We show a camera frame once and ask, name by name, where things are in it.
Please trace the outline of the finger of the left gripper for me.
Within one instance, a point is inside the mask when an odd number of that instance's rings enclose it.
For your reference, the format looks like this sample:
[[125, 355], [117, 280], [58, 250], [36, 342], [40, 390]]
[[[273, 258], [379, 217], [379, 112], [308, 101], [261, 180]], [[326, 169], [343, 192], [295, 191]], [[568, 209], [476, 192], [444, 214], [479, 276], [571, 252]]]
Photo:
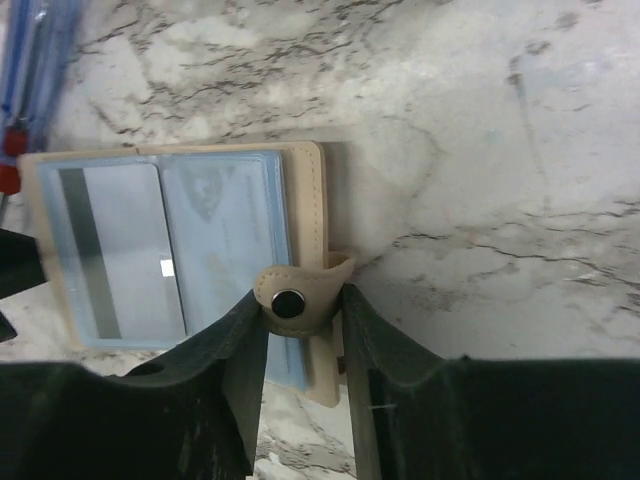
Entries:
[[36, 240], [33, 237], [1, 230], [1, 299], [46, 282]]

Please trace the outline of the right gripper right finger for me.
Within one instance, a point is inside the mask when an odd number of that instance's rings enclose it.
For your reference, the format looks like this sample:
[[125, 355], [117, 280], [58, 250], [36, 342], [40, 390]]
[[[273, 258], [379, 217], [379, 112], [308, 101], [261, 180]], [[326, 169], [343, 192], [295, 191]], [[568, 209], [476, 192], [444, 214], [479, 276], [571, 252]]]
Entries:
[[341, 293], [361, 479], [635, 479], [639, 364], [447, 360]]

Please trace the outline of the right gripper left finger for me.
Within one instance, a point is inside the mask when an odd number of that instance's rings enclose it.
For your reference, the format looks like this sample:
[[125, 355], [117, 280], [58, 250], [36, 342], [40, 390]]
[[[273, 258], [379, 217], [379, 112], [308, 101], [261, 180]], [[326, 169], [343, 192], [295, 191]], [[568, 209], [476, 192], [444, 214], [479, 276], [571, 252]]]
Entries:
[[1, 367], [5, 479], [243, 479], [252, 473], [268, 334], [245, 295], [123, 376]]

